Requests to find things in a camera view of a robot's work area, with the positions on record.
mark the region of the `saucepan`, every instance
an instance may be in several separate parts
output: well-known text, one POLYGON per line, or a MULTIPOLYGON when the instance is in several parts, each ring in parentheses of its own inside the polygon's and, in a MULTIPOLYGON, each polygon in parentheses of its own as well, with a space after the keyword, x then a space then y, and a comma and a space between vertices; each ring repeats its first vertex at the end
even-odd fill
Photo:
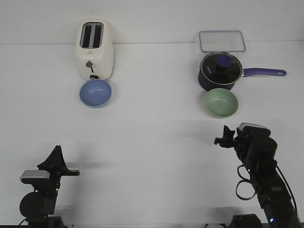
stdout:
POLYGON ((200 63, 199 83, 207 91, 214 88, 232 89, 241 78, 251 75, 285 76, 280 69, 246 68, 240 61, 226 52, 214 52, 206 55, 200 63))

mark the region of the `bowl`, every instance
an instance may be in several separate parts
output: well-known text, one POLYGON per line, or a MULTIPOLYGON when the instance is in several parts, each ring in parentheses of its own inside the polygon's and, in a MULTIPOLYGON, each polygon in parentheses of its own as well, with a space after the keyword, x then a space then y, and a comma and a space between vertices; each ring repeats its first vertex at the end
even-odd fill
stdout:
POLYGON ((89 107, 100 108, 111 98, 112 89, 102 79, 93 79, 86 82, 80 89, 80 100, 89 107))
POLYGON ((211 89, 205 96, 207 110, 216 117, 226 118, 238 109, 238 100, 229 90, 223 88, 211 89))

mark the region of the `blue bowl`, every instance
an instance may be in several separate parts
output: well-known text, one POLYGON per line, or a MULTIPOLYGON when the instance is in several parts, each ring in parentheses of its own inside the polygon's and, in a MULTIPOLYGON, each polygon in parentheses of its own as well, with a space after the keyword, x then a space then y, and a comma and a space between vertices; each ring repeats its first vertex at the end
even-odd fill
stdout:
POLYGON ((86 82, 80 89, 80 99, 87 106, 100 108, 111 98, 112 89, 106 81, 93 79, 86 82))

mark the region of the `container lid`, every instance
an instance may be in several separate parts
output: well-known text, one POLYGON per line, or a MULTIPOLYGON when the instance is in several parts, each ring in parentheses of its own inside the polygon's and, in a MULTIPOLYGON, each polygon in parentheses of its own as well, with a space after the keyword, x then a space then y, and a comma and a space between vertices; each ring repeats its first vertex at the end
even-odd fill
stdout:
POLYGON ((243 73, 240 61, 225 52, 206 55, 200 63, 200 70, 209 81, 219 85, 235 83, 243 73))
POLYGON ((211 52, 245 52, 243 34, 239 30, 215 30, 199 32, 200 49, 211 52))

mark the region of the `lid knob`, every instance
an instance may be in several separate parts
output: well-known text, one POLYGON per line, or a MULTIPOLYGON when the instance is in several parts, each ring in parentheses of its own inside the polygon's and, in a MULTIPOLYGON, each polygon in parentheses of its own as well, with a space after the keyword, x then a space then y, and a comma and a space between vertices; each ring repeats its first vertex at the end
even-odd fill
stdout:
POLYGON ((220 67, 229 67, 232 63, 232 58, 229 55, 222 54, 217 58, 217 64, 220 67))

